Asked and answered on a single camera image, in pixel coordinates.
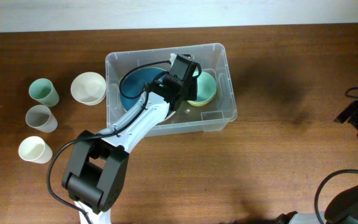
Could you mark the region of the yellow small bowl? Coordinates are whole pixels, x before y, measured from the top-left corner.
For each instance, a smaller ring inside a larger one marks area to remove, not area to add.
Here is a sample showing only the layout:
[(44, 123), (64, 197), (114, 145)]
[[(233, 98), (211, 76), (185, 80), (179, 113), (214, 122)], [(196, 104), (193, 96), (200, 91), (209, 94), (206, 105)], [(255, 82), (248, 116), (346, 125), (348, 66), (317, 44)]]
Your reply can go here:
[(207, 105), (211, 100), (212, 100), (212, 98), (209, 100), (206, 100), (206, 101), (190, 101), (190, 100), (188, 100), (187, 103), (189, 103), (192, 106), (200, 107), (200, 106)]

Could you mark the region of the cream large bowl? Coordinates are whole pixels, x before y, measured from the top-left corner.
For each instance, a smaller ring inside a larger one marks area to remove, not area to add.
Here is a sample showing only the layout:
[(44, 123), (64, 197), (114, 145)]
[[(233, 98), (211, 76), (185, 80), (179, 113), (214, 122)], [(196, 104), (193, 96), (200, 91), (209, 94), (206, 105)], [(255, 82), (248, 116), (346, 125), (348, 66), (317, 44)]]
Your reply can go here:
[[(133, 106), (130, 110), (126, 111), (126, 114), (130, 114), (131, 116), (135, 116), (141, 110), (142, 109), (140, 107), (136, 108), (135, 106)], [(163, 121), (169, 120), (175, 113), (176, 113), (175, 111), (170, 111)]]

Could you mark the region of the mint green small bowl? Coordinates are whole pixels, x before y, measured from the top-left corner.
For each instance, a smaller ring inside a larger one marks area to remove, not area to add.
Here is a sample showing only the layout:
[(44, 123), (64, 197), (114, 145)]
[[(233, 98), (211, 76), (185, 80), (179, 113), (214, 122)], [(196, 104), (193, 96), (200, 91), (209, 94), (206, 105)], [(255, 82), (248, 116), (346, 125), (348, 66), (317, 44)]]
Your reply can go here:
[(206, 101), (209, 99), (213, 99), (217, 86), (216, 86), (216, 80), (213, 76), (211, 76), (207, 72), (201, 72), (201, 75), (197, 78), (197, 84), (198, 84), (198, 92), (197, 92), (197, 99), (196, 100), (190, 100), (190, 101)]

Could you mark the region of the dark blue large bowl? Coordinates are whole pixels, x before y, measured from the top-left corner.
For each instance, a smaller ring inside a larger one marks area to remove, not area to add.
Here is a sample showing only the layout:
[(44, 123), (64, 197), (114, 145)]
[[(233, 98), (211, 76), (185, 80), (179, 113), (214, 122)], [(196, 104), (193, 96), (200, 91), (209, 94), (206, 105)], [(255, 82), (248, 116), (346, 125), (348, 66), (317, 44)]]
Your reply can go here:
[[(122, 84), (122, 92), (126, 96), (136, 96), (142, 90), (145, 83), (150, 83), (159, 73), (163, 72), (163, 69), (157, 67), (141, 68), (131, 73)], [(130, 110), (139, 100), (128, 99), (120, 94), (120, 100), (123, 108)]]

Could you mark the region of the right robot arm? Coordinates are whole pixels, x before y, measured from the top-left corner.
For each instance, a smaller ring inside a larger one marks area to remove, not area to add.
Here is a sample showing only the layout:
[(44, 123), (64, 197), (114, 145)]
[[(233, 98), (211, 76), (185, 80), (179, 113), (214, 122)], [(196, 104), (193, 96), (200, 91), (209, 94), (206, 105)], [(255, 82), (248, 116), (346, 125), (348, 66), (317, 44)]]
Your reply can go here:
[[(335, 119), (337, 123), (346, 121), (358, 130), (358, 100), (353, 101)], [(333, 198), (324, 211), (319, 211), (318, 199), (323, 187), (329, 180), (340, 174), (358, 174), (358, 170), (338, 170), (323, 179), (314, 196), (314, 213), (304, 214), (294, 211), (288, 214), (281, 214), (274, 222), (281, 224), (358, 223), (358, 185), (341, 192)]]

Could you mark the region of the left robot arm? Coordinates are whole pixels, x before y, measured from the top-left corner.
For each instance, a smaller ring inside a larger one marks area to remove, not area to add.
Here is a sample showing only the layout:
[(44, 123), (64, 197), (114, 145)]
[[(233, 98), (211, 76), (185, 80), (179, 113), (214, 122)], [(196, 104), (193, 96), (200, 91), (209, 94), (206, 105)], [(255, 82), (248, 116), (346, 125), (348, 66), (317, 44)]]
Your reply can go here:
[(109, 223), (111, 207), (122, 192), (129, 154), (157, 124), (176, 111), (182, 101), (195, 100), (201, 65), (189, 55), (178, 54), (162, 71), (145, 83), (137, 103), (111, 127), (97, 134), (83, 131), (62, 148), (73, 147), (63, 173), (62, 187), (82, 223)]

